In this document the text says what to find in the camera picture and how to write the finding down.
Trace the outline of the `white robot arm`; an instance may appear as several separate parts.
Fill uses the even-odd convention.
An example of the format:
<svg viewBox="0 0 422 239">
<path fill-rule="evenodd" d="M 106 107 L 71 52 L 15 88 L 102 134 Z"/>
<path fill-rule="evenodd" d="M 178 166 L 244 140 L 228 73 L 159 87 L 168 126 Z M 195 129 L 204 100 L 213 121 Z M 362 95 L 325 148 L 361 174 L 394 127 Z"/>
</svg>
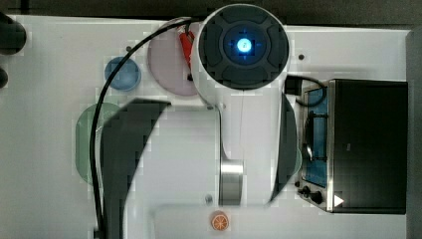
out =
<svg viewBox="0 0 422 239">
<path fill-rule="evenodd" d="M 293 109 L 284 94 L 290 42 L 282 22 L 250 4 L 232 4 L 201 24 L 191 50 L 197 93 L 217 113 L 211 157 L 193 162 L 142 158 L 164 101 L 135 99 L 102 136 L 107 239 L 152 239 L 163 206 L 193 206 L 213 197 L 211 225 L 229 226 L 228 210 L 268 206 L 290 177 L 297 152 Z"/>
</svg>

